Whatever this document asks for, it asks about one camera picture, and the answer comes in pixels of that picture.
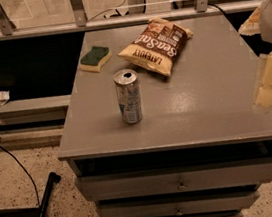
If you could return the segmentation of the grey drawer cabinet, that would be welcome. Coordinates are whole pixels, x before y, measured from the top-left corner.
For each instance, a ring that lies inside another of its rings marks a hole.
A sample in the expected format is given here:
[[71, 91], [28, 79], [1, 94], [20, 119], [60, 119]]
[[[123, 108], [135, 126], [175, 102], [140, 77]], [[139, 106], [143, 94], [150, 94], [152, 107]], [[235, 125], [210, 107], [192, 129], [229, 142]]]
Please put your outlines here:
[[[69, 163], [76, 178], [272, 157], [272, 110], [257, 114], [252, 109], [256, 55], [222, 16], [185, 23], [193, 36], [172, 74], [138, 74], [143, 116], [137, 124], [121, 118], [114, 75], [126, 68], [118, 54], [141, 34], [141, 27], [84, 36], [85, 49], [106, 46], [114, 55], [101, 72], [78, 72], [74, 80], [59, 158]], [[91, 201], [101, 215], [101, 206], [107, 204], [257, 192], [264, 183]], [[223, 217], [244, 209], [179, 217]]]

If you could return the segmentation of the top grey drawer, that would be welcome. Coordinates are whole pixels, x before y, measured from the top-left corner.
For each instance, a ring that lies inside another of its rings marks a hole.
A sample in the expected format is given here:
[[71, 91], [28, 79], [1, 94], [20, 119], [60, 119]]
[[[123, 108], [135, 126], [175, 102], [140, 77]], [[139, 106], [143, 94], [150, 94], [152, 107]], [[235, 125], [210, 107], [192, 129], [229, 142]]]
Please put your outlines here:
[[88, 200], [107, 201], [206, 189], [221, 189], [272, 180], [272, 157], [219, 164], [162, 168], [133, 173], [77, 178]]

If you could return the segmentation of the grey low ledge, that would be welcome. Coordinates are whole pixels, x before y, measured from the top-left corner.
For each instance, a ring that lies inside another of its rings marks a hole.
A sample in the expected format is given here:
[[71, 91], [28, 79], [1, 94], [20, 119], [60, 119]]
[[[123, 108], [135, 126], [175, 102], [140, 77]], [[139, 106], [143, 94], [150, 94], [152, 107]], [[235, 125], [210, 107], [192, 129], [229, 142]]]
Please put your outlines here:
[[0, 126], [64, 119], [71, 96], [13, 100], [0, 106]]

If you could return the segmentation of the silver blue redbull can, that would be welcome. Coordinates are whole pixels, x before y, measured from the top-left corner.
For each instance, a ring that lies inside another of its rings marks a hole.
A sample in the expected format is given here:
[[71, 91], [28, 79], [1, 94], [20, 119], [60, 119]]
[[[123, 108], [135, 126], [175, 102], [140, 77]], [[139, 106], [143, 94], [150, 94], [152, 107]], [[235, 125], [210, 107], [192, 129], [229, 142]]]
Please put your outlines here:
[[119, 70], [114, 75], [114, 84], [122, 119], [127, 124], [141, 121], [141, 97], [137, 73], [131, 69]]

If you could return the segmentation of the middle grey drawer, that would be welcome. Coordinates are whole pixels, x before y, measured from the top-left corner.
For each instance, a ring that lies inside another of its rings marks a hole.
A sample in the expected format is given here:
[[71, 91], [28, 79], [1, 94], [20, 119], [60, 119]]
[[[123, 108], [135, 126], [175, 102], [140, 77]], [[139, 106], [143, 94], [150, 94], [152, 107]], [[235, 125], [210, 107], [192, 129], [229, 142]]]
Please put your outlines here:
[[259, 192], [242, 191], [214, 195], [192, 195], [149, 201], [121, 202], [101, 206], [102, 217], [180, 217], [208, 212], [249, 208], [259, 198]]

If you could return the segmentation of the green yellow sponge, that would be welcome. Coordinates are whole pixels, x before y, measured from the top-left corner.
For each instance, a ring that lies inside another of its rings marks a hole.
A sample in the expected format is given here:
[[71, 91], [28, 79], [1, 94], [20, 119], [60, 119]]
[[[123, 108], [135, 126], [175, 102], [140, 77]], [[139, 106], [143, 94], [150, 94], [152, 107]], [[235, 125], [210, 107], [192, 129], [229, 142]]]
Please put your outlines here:
[[109, 48], [93, 46], [91, 50], [80, 59], [81, 70], [98, 73], [110, 58], [111, 51]]

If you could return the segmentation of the brown sea salt chip bag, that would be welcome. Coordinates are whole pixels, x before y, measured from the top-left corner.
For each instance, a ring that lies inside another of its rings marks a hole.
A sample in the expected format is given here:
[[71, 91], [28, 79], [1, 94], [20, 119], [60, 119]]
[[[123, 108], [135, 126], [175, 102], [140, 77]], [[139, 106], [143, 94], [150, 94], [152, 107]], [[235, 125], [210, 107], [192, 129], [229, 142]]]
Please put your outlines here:
[[118, 56], [132, 64], [169, 77], [173, 63], [193, 32], [162, 18], [152, 18], [145, 30], [119, 52]]

